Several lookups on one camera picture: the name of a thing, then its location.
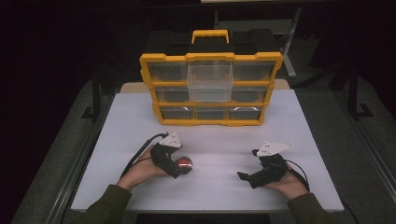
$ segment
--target transparent drawer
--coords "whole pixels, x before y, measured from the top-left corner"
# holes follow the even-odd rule
[[[275,62],[234,62],[235,80],[269,80]]]
[[[186,106],[162,106],[164,119],[192,119],[192,108]]]
[[[189,64],[187,86],[192,102],[231,100],[233,70],[231,62],[201,61]]]
[[[237,107],[232,106],[228,109],[229,119],[259,119],[261,107]]]
[[[196,106],[194,108],[197,119],[225,119],[226,106]]]
[[[268,87],[233,87],[231,99],[236,102],[262,102]]]
[[[187,63],[148,63],[148,70],[154,81],[185,81]]]
[[[155,92],[161,102],[186,102],[190,100],[187,87],[156,87]]]

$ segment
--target white table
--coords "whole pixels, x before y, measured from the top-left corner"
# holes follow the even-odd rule
[[[157,133],[176,131],[193,170],[177,179],[156,177],[133,190],[127,210],[139,213],[270,213],[288,210],[286,200],[270,189],[252,189],[236,172],[262,169],[251,150],[264,141],[293,143],[281,155],[302,166],[311,191],[328,211],[342,211],[340,199],[318,152],[294,91],[274,90],[262,126],[162,126],[151,110],[148,93],[119,93],[81,180],[74,210],[85,210],[108,184],[116,183],[136,151]]]

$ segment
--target tool organizer box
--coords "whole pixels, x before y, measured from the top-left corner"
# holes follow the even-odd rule
[[[153,32],[141,75],[161,124],[261,125],[283,62],[270,30]]]

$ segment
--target sleeve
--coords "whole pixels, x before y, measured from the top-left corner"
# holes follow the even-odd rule
[[[103,196],[75,222],[75,224],[121,223],[131,192],[116,185],[109,185]]]
[[[288,207],[294,214],[298,224],[335,224],[337,218],[326,212],[313,193],[308,193],[292,199]]]

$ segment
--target yellow handle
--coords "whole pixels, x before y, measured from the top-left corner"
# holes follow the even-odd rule
[[[192,33],[192,41],[194,43],[195,37],[218,37],[224,36],[227,40],[227,44],[230,43],[230,39],[228,38],[228,31],[227,30],[196,30]]]

